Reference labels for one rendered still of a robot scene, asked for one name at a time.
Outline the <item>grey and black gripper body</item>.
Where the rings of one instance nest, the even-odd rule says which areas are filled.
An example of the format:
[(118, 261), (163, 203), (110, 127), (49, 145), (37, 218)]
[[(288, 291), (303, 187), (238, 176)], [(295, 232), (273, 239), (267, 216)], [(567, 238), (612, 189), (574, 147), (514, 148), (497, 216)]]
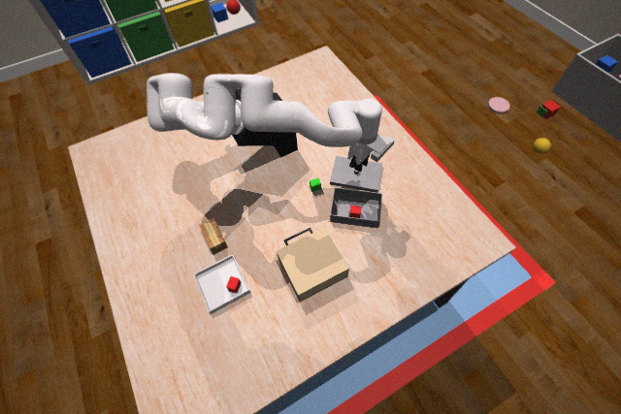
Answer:
[(357, 143), (349, 147), (347, 158), (350, 160), (353, 155), (356, 157), (355, 161), (357, 165), (361, 164), (373, 150), (362, 143)]

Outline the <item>green block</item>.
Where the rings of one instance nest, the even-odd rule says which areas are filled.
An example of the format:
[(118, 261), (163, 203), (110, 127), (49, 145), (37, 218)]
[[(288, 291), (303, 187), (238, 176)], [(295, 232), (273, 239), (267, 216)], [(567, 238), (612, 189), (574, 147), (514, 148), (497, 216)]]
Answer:
[(321, 190), (321, 182), (319, 178), (310, 180), (310, 189), (311, 192)]

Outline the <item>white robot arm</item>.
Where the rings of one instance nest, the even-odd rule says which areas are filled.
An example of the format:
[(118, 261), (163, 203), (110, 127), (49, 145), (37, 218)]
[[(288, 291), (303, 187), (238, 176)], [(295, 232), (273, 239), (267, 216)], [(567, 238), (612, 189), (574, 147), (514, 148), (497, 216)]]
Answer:
[[(236, 100), (237, 88), (241, 89), (241, 101)], [(378, 133), (382, 107), (377, 100), (334, 102), (328, 108), (332, 127), (300, 102), (274, 100), (273, 91), (273, 81), (268, 77), (210, 75), (204, 81), (204, 102), (197, 102), (190, 78), (164, 74), (147, 80), (147, 120), (158, 132), (187, 130), (216, 141), (239, 135), (246, 128), (299, 133), (329, 147), (362, 143), (373, 150), (371, 159), (376, 162), (395, 142)]]

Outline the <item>brown cardboard box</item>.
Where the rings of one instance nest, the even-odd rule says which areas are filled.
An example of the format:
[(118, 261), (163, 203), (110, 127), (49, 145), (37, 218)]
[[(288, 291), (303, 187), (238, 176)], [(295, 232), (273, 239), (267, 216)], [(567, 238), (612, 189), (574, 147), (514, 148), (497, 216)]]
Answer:
[(212, 254), (228, 248), (214, 218), (199, 225)]

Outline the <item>red block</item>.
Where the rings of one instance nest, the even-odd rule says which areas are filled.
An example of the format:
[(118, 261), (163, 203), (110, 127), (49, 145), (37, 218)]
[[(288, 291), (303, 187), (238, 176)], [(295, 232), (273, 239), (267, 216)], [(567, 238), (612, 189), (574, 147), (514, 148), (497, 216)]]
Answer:
[(361, 207), (351, 206), (349, 217), (360, 218), (361, 215)]
[(227, 283), (226, 288), (230, 292), (238, 293), (239, 288), (241, 286), (241, 283), (242, 282), (241, 282), (241, 280), (239, 278), (230, 276), (230, 279), (229, 279), (229, 281)]

